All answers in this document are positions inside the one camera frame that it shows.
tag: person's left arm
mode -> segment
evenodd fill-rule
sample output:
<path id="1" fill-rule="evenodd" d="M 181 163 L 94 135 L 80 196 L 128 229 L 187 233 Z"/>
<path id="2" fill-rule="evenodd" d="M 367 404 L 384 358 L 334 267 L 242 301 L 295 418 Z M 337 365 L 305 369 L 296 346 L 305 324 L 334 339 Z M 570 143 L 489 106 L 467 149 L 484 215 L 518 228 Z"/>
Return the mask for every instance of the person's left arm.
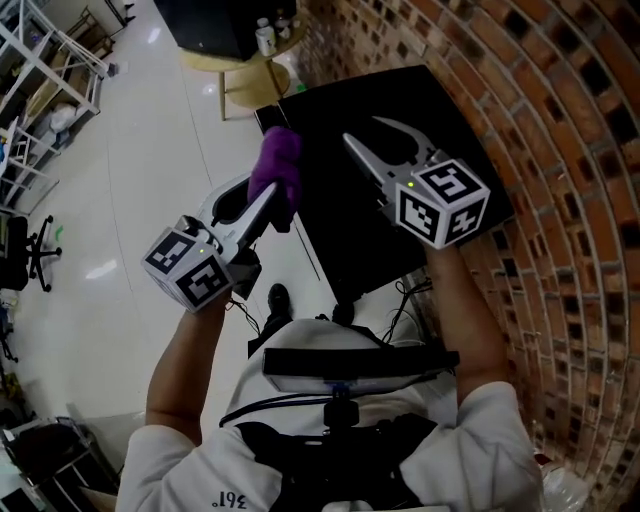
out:
<path id="1" fill-rule="evenodd" d="M 196 446 L 202 443 L 200 416 L 228 299 L 223 294 L 195 314 L 185 312 L 147 393 L 146 424 L 177 430 Z"/>

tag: purple plush toy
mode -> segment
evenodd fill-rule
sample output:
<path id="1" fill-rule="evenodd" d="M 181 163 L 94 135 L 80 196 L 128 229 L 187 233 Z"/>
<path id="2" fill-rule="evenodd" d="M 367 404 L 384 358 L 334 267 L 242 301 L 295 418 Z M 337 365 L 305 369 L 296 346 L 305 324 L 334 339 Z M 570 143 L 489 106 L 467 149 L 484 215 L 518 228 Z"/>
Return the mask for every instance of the purple plush toy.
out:
<path id="1" fill-rule="evenodd" d="M 274 126 L 264 134 L 260 157 L 249 180 L 249 201 L 253 201 L 271 183 L 278 183 L 287 204 L 273 220 L 279 233 L 288 233 L 293 215 L 298 211 L 302 184 L 298 163 L 302 153 L 302 137 L 297 133 Z"/>

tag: person's right arm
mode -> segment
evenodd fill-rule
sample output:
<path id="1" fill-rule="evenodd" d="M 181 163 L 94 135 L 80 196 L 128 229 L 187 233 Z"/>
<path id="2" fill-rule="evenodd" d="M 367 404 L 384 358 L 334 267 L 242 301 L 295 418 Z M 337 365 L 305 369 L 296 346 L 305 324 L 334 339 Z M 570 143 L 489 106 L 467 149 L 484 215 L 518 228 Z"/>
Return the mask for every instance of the person's right arm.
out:
<path id="1" fill-rule="evenodd" d="M 455 246 L 426 248 L 442 337 L 457 350 L 458 405 L 475 389 L 507 381 L 507 354 L 500 326 Z"/>

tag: white t-shirt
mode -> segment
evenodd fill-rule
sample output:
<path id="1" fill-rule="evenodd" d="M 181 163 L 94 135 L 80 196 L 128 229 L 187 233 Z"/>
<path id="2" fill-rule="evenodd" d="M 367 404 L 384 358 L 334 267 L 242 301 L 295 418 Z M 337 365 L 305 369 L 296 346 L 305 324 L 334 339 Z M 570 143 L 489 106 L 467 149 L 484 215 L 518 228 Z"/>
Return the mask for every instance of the white t-shirt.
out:
<path id="1" fill-rule="evenodd" d="M 298 320 L 281 329 L 263 348 L 353 349 L 372 345 L 365 336 L 331 322 Z M 283 394 L 265 379 L 261 367 L 262 349 L 249 359 L 229 412 Z M 405 483 L 424 505 L 446 505 L 451 510 L 539 510 L 540 471 L 510 384 L 486 384 L 467 396 L 459 409 L 450 374 L 357 401 L 358 426 L 407 413 L 438 423 L 400 465 Z M 279 496 L 281 474 L 256 463 L 233 426 L 250 421 L 288 435 L 321 435 L 326 429 L 323 405 L 248 414 L 216 429 L 198 447 L 171 428 L 143 427 L 129 441 L 116 511 L 268 511 Z M 329 509 L 370 510 L 361 502 L 325 507 Z"/>

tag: white bottle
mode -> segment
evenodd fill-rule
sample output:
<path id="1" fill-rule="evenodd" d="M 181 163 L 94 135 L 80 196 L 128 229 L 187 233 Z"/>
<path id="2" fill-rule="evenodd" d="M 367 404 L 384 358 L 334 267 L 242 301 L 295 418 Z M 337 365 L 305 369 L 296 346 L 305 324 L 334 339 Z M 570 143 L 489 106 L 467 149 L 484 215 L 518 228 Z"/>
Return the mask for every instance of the white bottle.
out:
<path id="1" fill-rule="evenodd" d="M 262 55 L 270 57 L 276 53 L 276 32 L 273 30 L 273 27 L 269 25 L 267 18 L 260 18 L 258 20 L 258 26 L 260 27 L 256 30 L 258 49 Z"/>

